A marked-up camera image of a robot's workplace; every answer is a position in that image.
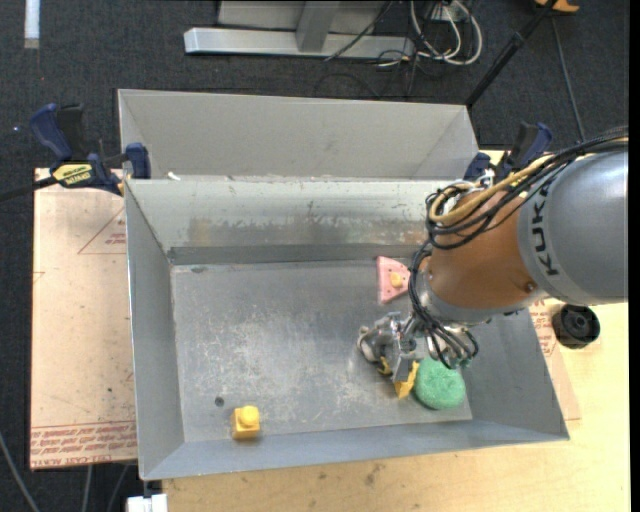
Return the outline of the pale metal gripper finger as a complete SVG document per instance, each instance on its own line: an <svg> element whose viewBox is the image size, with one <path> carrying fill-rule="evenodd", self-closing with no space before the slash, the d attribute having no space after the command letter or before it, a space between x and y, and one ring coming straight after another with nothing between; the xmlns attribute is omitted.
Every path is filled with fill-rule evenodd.
<svg viewBox="0 0 640 512"><path fill-rule="evenodd" d="M407 382L415 361L413 352L400 352L392 371L392 382Z"/></svg>

